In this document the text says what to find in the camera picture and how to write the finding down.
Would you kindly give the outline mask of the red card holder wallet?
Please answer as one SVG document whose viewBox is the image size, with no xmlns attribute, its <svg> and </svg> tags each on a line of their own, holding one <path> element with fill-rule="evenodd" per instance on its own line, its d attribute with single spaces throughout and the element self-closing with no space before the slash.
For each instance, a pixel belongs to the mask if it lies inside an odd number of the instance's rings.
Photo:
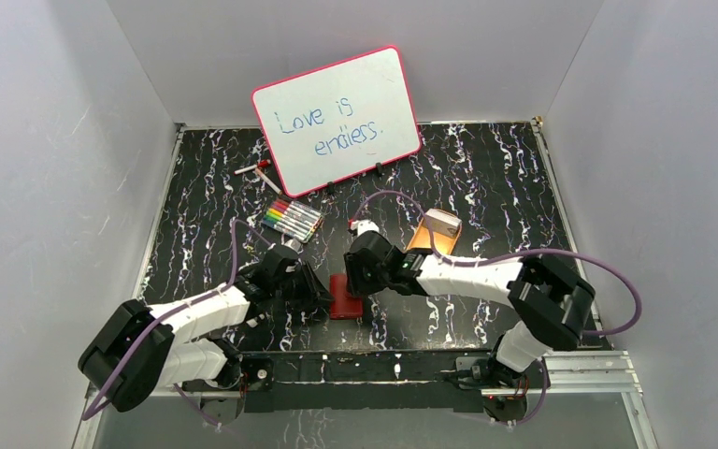
<svg viewBox="0 0 718 449">
<path fill-rule="evenodd" d="M 329 278 L 329 292 L 333 297 L 330 304 L 331 320 L 358 319 L 364 315 L 364 302 L 352 295 L 348 289 L 348 277 L 345 273 L 335 273 Z"/>
</svg>

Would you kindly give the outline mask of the stack of silver cards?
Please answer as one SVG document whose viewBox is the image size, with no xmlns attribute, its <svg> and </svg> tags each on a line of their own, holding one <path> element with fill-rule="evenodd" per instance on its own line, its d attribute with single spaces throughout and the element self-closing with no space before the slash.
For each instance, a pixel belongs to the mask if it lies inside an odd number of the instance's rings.
<svg viewBox="0 0 718 449">
<path fill-rule="evenodd" d="M 440 209 L 429 209 L 424 216 L 425 225 L 434 233 L 454 238 L 462 229 L 462 220 L 457 216 Z"/>
</svg>

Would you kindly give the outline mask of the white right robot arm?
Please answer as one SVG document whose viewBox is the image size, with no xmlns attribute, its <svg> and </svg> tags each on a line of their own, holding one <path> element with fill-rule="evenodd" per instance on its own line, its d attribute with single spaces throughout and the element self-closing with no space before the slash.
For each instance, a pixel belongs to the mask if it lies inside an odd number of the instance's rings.
<svg viewBox="0 0 718 449">
<path fill-rule="evenodd" d="M 596 290 L 561 261 L 563 255 L 546 249 L 494 262 L 424 248 L 402 251 L 370 230 L 356 237 L 343 258 L 347 289 L 356 297 L 383 290 L 402 296 L 457 295 L 514 310 L 519 320 L 498 339 L 489 362 L 491 379 L 512 387 L 534 361 L 579 345 Z"/>
</svg>

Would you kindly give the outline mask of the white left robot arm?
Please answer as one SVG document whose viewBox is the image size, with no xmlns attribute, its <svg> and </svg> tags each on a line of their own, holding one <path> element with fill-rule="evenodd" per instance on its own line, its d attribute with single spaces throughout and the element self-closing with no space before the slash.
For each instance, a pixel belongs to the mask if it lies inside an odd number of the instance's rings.
<svg viewBox="0 0 718 449">
<path fill-rule="evenodd" d="M 119 412 L 158 387 L 206 381 L 230 389 L 243 376 L 242 356 L 215 333 L 257 326 L 274 300 L 311 313 L 334 298 L 295 250 L 274 244 L 258 262 L 202 294 L 166 304 L 123 302 L 82 353 L 79 371 Z"/>
</svg>

